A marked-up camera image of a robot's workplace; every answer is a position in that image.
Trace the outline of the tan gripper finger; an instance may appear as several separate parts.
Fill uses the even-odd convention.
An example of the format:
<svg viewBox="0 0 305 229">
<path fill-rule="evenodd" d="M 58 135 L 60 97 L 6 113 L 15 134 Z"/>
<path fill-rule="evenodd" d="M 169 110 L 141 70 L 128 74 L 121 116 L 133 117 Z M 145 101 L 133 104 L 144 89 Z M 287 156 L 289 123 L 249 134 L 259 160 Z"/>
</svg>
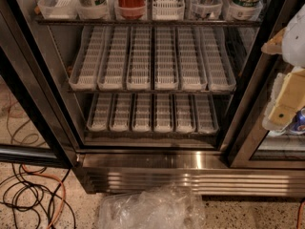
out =
<svg viewBox="0 0 305 229">
<path fill-rule="evenodd" d="M 269 55 L 282 54 L 282 40 L 285 31 L 286 29 L 283 28 L 273 38 L 264 43 L 261 51 Z"/>
</svg>

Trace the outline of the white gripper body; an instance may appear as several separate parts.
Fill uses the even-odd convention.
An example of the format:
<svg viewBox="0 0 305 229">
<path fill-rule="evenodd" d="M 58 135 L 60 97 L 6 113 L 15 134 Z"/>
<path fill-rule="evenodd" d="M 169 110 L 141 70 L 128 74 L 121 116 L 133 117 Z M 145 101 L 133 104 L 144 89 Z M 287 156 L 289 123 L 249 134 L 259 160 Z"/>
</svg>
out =
<svg viewBox="0 0 305 229">
<path fill-rule="evenodd" d="M 282 57 L 285 62 L 305 68 L 305 5 L 288 23 L 282 39 Z"/>
</svg>

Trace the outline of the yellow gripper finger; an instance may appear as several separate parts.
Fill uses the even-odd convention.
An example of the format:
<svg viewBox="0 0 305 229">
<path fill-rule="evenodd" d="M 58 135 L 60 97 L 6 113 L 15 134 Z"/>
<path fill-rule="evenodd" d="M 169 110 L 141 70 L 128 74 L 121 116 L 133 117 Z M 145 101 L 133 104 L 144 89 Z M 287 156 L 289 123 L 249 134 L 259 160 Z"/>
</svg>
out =
<svg viewBox="0 0 305 229">
<path fill-rule="evenodd" d="M 268 131 L 281 131 L 304 107 L 305 69 L 294 67 L 290 73 L 279 73 L 274 80 L 262 126 Z"/>
</svg>

